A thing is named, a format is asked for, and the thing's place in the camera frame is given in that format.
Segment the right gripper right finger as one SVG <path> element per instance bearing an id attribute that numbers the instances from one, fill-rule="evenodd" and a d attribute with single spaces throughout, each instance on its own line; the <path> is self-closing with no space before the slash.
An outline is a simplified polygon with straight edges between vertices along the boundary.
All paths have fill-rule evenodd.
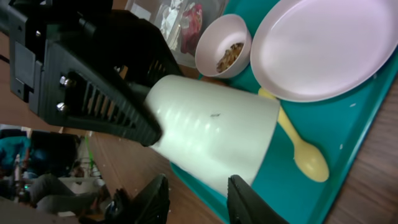
<path id="1" fill-rule="evenodd" d="M 230 224 L 288 224 L 239 175 L 228 178 Z"/>

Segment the red snack wrapper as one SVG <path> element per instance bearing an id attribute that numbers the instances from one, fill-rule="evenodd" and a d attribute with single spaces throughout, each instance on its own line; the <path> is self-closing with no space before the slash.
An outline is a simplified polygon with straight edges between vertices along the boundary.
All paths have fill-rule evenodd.
<path id="1" fill-rule="evenodd" d="M 188 5 L 182 14 L 180 21 L 181 45 L 180 50 L 183 54 L 195 55 L 198 41 L 200 39 L 203 24 L 202 5 L 195 2 Z"/>

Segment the white tissue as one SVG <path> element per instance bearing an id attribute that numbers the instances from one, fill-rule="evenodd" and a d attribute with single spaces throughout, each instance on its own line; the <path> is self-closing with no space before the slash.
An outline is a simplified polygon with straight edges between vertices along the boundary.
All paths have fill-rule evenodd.
<path id="1" fill-rule="evenodd" d="M 170 0 L 161 4 L 160 31 L 171 50 L 177 48 L 180 21 L 186 6 L 187 0 Z"/>

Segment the white plastic cup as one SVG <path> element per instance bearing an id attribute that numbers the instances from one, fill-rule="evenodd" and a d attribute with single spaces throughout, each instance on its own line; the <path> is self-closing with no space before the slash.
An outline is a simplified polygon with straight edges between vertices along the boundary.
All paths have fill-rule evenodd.
<path id="1" fill-rule="evenodd" d="M 151 148 L 222 195 L 232 175 L 254 182 L 280 107 L 276 100 L 176 75 L 159 80 L 145 103 L 162 130 Z"/>

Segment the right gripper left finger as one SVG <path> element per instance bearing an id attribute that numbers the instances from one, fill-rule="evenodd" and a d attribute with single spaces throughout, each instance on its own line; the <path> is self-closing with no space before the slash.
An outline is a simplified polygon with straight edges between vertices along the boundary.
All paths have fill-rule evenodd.
<path id="1" fill-rule="evenodd" d="M 48 124 L 151 146 L 163 132 L 146 97 L 163 77 L 180 74 L 155 25 L 113 10 L 53 26 L 29 104 Z"/>

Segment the small pink bowl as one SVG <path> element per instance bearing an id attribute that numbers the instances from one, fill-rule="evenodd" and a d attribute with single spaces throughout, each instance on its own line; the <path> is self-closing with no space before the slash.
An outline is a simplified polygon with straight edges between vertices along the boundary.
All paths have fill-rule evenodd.
<path id="1" fill-rule="evenodd" d="M 235 44 L 243 45 L 240 54 L 227 69 L 217 71 L 218 63 Z M 235 77 L 249 64 L 251 44 L 251 33 L 243 18 L 236 14 L 223 15 L 213 21 L 200 37 L 195 52 L 196 68 L 206 77 Z"/>

